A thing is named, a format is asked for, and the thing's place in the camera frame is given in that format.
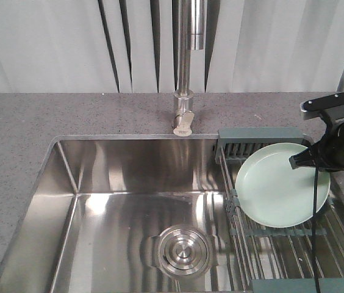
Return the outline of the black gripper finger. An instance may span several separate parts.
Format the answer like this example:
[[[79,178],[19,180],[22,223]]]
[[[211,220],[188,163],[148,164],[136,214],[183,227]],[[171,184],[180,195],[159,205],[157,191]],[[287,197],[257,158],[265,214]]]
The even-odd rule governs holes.
[[[318,147],[310,146],[302,152],[290,156],[289,163],[291,168],[319,167],[318,155]]]

